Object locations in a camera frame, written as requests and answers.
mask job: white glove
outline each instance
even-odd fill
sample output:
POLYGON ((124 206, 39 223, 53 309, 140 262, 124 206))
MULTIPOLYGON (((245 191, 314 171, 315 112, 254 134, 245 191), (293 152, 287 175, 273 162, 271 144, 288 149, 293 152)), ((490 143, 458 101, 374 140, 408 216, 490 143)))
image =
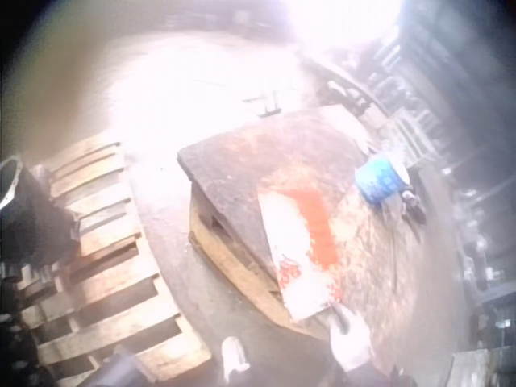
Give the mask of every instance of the white glove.
POLYGON ((336 317, 330 320, 330 345, 333 357, 345 372, 371 360, 371 331, 364 319, 347 307, 337 305, 346 317, 348 330, 343 333, 336 317))

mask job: red paint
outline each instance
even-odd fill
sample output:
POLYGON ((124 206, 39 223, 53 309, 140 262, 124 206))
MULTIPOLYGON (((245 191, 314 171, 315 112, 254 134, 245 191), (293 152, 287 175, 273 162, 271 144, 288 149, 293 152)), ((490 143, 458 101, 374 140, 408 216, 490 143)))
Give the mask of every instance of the red paint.
MULTIPOLYGON (((331 234, 330 222, 321 194, 314 189, 284 189, 278 191, 292 198, 305 219, 306 229, 310 233, 310 260, 327 273, 329 278, 328 290, 333 300, 342 298, 339 272, 339 255, 331 234)), ((297 266, 282 265, 279 275, 280 286, 284 289, 292 278, 301 274, 297 266)))
POLYGON ((338 265, 339 256, 331 235, 330 222, 321 194, 313 189, 286 189, 279 191, 296 201, 310 233, 310 259, 323 271, 338 265))

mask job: metal drum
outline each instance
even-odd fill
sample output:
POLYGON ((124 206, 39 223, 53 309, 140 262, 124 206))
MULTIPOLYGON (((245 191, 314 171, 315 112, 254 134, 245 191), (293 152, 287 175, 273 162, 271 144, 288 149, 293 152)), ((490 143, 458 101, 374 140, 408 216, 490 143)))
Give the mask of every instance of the metal drum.
POLYGON ((0 164, 0 235, 2 275, 18 281, 21 267, 39 269, 72 258, 77 224, 54 205, 18 156, 0 164))

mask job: blue paint can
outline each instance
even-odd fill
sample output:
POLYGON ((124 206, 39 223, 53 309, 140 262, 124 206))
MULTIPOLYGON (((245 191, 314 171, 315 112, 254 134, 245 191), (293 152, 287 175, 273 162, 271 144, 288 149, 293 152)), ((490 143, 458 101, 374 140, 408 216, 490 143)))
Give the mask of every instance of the blue paint can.
POLYGON ((410 183, 405 165, 396 157, 375 155, 355 171, 355 183, 365 200, 380 204, 410 183))

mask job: concrete floor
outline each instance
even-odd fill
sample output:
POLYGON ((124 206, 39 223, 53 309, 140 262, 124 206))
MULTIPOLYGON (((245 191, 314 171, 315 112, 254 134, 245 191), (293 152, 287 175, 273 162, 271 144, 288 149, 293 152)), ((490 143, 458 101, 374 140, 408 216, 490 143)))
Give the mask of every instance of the concrete floor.
MULTIPOLYGON (((98 131, 118 131, 151 248, 215 359, 222 339, 238 335, 277 384, 313 386, 329 348, 272 326, 194 253, 189 182, 176 162, 184 146, 257 119, 241 100, 262 84, 285 90, 284 110, 316 106, 312 81, 283 47, 174 31, 170 3, 71 1, 49 13, 8 79, 3 146, 36 162, 98 131)), ((443 222, 433 217, 428 227, 427 278, 393 359, 420 385, 435 385, 450 354, 467 345, 468 307, 443 222)))

